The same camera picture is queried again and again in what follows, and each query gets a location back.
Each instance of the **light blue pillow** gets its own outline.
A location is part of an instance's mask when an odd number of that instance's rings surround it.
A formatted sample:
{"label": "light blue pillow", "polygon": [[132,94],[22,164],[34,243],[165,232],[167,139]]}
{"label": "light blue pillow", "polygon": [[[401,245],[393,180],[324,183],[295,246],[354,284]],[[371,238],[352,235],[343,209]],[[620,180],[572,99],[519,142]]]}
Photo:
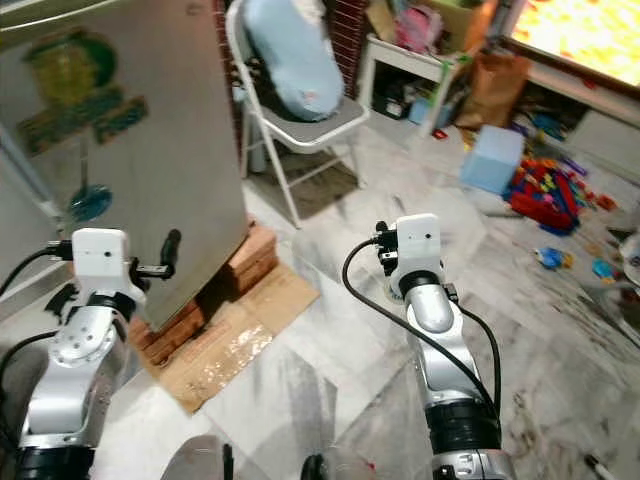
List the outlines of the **light blue pillow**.
{"label": "light blue pillow", "polygon": [[244,23],[289,112],[318,121],[338,108],[344,95],[340,70],[321,29],[308,23],[291,0],[247,0]]}

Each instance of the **sticker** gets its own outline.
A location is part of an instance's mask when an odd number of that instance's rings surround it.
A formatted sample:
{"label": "sticker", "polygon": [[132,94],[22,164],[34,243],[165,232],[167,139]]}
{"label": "sticker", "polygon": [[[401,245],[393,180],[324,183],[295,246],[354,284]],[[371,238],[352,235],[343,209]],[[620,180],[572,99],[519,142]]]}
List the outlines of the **sticker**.
{"label": "sticker", "polygon": [[107,40],[75,28],[45,37],[24,57],[47,108],[18,124],[31,155],[92,126],[104,144],[148,116],[144,97],[125,100],[114,80],[118,57]]}

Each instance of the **bag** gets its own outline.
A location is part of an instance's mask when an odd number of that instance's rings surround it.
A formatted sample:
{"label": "bag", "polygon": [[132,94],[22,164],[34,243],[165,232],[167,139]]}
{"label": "bag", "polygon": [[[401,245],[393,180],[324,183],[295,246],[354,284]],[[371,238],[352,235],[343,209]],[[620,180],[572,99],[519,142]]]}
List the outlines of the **bag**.
{"label": "bag", "polygon": [[416,53],[435,49],[442,34],[442,17],[429,7],[411,7],[396,20],[396,44]]}
{"label": "bag", "polygon": [[456,119],[460,128],[505,127],[527,81],[530,62],[524,57],[478,54],[473,65],[471,95]]}

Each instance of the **white table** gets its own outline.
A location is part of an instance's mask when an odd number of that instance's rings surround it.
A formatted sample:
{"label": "white table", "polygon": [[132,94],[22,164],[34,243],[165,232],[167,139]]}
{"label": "white table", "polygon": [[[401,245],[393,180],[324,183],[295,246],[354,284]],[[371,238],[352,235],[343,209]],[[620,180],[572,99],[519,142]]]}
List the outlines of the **white table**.
{"label": "white table", "polygon": [[466,64],[461,60],[463,54],[450,55],[422,55],[410,52],[404,48],[385,42],[370,34],[367,36],[368,45],[365,55],[364,67],[361,76],[360,95],[358,102],[365,106],[371,106],[373,96],[373,82],[375,79],[376,62],[386,63],[405,72],[413,73],[432,82],[439,84],[433,105],[429,115],[420,126],[420,136],[425,137],[433,131],[435,123],[442,109],[451,82]]}

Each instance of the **chair leg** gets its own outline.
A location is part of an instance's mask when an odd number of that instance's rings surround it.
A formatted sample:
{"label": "chair leg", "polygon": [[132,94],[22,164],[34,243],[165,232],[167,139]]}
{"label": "chair leg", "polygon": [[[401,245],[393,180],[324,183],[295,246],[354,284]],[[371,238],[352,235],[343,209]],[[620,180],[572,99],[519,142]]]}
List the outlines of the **chair leg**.
{"label": "chair leg", "polygon": [[271,162],[273,163],[273,168],[276,171],[276,176],[278,177],[280,188],[282,188],[284,199],[286,200],[287,206],[289,207],[289,211],[291,212],[293,225],[296,228],[301,228],[300,217],[298,216],[298,209],[296,208],[296,204],[293,202],[293,197],[291,196],[291,188],[289,187],[289,182],[287,182],[287,177],[284,174],[284,170],[282,169],[282,164],[280,163],[280,157],[278,156],[276,146],[273,144],[273,139],[268,133],[263,134],[263,137],[264,137],[264,143],[267,147],[267,153],[269,153],[269,158],[271,158]]}
{"label": "chair leg", "polygon": [[249,135],[251,133],[252,116],[246,101],[242,105],[242,139],[240,142],[240,176],[247,178],[249,163]]}
{"label": "chair leg", "polygon": [[356,148],[353,145],[353,136],[347,138],[347,146],[349,147],[349,155],[351,156],[351,160],[353,160],[353,169],[355,170],[356,178],[358,179],[358,188],[364,188],[365,182],[362,178],[362,169],[360,168],[360,162],[356,155]]}

